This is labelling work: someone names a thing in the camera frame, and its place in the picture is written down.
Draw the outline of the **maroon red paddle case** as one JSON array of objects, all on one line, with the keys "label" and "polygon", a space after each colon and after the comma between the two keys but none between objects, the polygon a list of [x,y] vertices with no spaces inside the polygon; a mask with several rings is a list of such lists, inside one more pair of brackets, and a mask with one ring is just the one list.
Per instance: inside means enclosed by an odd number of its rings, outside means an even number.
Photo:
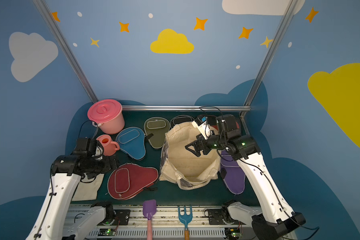
[{"label": "maroon red paddle case", "polygon": [[127,163],[114,170],[108,179],[108,193],[115,200],[129,200],[151,187],[159,178],[156,168]]}]

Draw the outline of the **cream canvas tote bag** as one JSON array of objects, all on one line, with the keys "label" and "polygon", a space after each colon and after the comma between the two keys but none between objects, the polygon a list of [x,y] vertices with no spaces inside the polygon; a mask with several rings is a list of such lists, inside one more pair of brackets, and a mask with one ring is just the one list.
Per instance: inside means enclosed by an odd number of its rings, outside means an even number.
[{"label": "cream canvas tote bag", "polygon": [[175,125],[166,134],[161,152],[160,181],[178,185],[182,190],[194,190],[218,179],[221,158],[216,152],[200,157],[185,146],[197,139],[200,131],[191,122]]}]

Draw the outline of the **teal blue paddle case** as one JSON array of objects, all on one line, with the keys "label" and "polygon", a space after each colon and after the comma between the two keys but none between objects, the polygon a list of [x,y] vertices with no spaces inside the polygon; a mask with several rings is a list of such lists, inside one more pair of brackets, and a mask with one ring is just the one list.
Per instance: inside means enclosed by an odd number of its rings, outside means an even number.
[{"label": "teal blue paddle case", "polygon": [[146,155],[145,134],[140,128],[129,127],[122,130],[116,136],[116,142],[122,152],[136,161],[141,161]]}]

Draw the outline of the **black white-piped paddle case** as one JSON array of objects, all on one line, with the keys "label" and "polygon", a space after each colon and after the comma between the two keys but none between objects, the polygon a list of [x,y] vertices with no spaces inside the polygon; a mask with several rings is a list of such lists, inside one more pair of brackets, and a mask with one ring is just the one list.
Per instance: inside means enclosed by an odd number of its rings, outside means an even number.
[{"label": "black white-piped paddle case", "polygon": [[185,123],[185,122],[193,122],[195,119],[189,115],[179,115],[171,119],[170,127],[173,128],[175,125]]}]

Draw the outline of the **olive green paddle case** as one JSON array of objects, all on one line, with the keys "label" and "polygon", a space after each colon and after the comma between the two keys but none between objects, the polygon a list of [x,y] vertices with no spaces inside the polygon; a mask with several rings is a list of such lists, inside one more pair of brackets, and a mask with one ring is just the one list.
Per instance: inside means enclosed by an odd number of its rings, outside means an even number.
[{"label": "olive green paddle case", "polygon": [[152,117],[145,121],[144,132],[150,145],[154,149],[161,149],[166,140],[166,133],[170,130],[170,122],[161,117]]}]

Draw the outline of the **purple paddle case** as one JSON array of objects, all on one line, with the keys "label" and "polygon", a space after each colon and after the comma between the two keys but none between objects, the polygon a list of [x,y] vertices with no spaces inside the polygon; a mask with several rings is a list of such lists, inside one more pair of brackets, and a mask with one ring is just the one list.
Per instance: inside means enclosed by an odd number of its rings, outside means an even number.
[{"label": "purple paddle case", "polygon": [[234,195],[240,195],[245,190],[246,175],[238,163],[227,151],[221,152],[220,175],[227,189]]}]

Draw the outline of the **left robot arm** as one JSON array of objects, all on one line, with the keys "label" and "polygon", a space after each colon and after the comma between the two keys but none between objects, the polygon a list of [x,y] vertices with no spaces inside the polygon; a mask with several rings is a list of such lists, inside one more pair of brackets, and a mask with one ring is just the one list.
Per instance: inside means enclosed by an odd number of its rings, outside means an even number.
[{"label": "left robot arm", "polygon": [[116,216],[111,202],[91,205],[67,230],[65,219],[74,193],[84,176],[94,178],[111,170],[100,141],[79,138],[70,155],[56,158],[50,169],[50,185],[28,240],[84,240],[98,224],[111,224]]}]

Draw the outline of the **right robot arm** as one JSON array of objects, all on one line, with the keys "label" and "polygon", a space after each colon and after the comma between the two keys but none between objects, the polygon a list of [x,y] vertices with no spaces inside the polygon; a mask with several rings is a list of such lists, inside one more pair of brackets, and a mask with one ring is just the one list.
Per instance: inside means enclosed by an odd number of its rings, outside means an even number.
[{"label": "right robot arm", "polygon": [[306,223],[284,199],[269,173],[261,149],[250,135],[242,135],[233,115],[216,117],[218,129],[211,130],[208,117],[198,116],[193,122],[200,131],[197,139],[186,145],[195,156],[211,150],[226,151],[248,178],[260,203],[261,211],[233,202],[226,206],[232,220],[251,226],[259,240],[277,240]]}]

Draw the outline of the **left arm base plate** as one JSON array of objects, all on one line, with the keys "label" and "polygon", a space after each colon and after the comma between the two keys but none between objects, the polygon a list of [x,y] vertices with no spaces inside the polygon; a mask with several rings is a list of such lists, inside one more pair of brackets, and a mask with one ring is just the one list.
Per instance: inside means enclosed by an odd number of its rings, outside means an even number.
[{"label": "left arm base plate", "polygon": [[131,211],[128,209],[114,210],[114,218],[103,221],[99,226],[127,226],[129,224]]}]

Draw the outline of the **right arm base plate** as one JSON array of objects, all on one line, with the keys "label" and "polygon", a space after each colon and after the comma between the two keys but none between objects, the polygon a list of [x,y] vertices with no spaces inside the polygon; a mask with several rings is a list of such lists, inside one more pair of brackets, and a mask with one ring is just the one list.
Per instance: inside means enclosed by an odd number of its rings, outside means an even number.
[{"label": "right arm base plate", "polygon": [[209,225],[244,225],[242,222],[233,220],[228,211],[224,209],[206,209],[204,215],[207,217]]}]

